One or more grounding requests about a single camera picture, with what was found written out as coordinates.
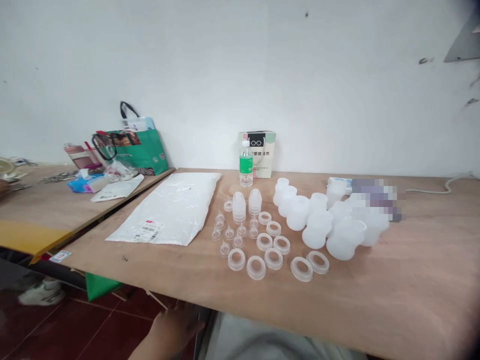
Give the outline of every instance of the sneaker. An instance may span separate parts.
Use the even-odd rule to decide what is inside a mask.
[[[65,297],[65,291],[60,286],[60,281],[43,280],[38,285],[28,289],[18,297],[22,305],[56,305]]]

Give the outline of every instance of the plywood tabletop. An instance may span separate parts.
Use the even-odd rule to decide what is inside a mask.
[[[240,187],[234,170],[178,171],[222,173],[205,226],[189,246],[105,241],[152,188],[69,245],[71,255],[63,264],[386,359],[458,359],[469,344],[480,300],[478,181],[457,180],[449,195],[408,193],[406,220],[392,223],[377,245],[358,248],[350,261],[336,260],[321,249],[330,270],[304,283],[292,275],[290,262],[310,250],[301,232],[290,230],[279,215],[272,201],[274,186],[286,177],[299,195],[310,197],[326,192],[330,175],[276,172],[271,179],[254,180],[262,210],[281,224],[282,235],[291,242],[283,267],[267,268],[265,278],[254,281],[246,268],[230,270],[227,259],[219,256],[221,241],[211,240],[218,209],[236,191],[247,199],[251,189]],[[441,191],[445,182],[387,179],[402,189],[434,191]],[[226,221],[234,226],[232,213]],[[254,240],[245,240],[247,258],[263,256]]]
[[[145,179],[129,197],[91,202],[92,193],[74,193],[68,181],[39,183],[46,177],[76,170],[74,165],[22,166],[21,180],[32,187],[0,199],[0,246],[38,255],[50,243],[63,241],[174,171]]]

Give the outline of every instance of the white wall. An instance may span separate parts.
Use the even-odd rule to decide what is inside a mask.
[[[472,6],[2,0],[0,156],[67,161],[62,144],[118,128],[126,100],[175,167],[234,169],[238,132],[268,129],[274,170],[478,171],[480,62],[443,63]]]

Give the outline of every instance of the person's arm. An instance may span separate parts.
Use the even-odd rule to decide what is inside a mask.
[[[171,360],[205,323],[192,323],[192,304],[180,302],[174,309],[160,313],[153,320],[150,332],[131,353],[128,360]]]

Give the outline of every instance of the yellow board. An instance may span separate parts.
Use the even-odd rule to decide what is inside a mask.
[[[0,220],[0,246],[38,257],[73,234],[20,221]]]

